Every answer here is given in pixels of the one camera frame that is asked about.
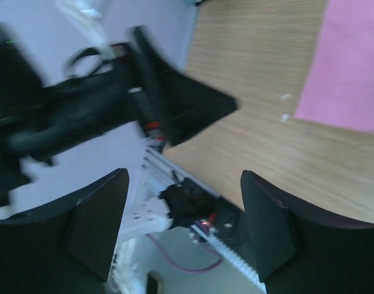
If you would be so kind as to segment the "pink t-shirt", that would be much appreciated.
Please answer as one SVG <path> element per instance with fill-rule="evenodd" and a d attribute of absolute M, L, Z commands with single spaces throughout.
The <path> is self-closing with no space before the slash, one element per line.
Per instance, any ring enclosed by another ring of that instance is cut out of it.
<path fill-rule="evenodd" d="M 328 2 L 295 117 L 374 133 L 374 0 Z"/>

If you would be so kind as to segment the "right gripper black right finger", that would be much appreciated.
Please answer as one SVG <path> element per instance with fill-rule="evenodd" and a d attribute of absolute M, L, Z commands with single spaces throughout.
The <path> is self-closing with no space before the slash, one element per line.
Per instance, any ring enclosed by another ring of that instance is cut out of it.
<path fill-rule="evenodd" d="M 241 175 L 252 255 L 268 293 L 374 293 L 374 224 Z"/>

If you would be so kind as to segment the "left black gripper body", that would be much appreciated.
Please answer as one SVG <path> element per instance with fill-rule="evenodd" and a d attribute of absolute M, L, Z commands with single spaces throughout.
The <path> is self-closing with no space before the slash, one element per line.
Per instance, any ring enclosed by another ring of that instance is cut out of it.
<path fill-rule="evenodd" d="M 86 48 L 67 62 L 68 78 L 45 86 L 8 29 L 0 24 L 0 207 L 10 204 L 12 190 L 29 184 L 20 160 L 31 157 L 47 165 L 53 157 L 132 121 L 145 126 L 138 103 L 129 43 L 111 46 L 116 57 L 85 76 L 76 76 L 77 61 L 98 54 Z"/>

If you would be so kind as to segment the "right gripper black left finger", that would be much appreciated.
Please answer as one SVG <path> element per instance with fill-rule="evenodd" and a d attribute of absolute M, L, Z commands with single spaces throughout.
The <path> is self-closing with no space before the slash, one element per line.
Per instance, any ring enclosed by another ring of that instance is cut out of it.
<path fill-rule="evenodd" d="M 129 187 L 116 169 L 92 184 L 0 219 L 0 293 L 101 293 Z"/>

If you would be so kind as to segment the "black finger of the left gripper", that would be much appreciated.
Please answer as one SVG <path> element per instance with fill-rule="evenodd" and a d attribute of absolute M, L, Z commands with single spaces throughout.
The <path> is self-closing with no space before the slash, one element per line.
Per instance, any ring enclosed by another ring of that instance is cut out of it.
<path fill-rule="evenodd" d="M 237 111 L 231 95 L 194 80 L 172 67 L 155 49 L 143 26 L 131 30 L 142 88 L 165 140 L 177 146 Z"/>

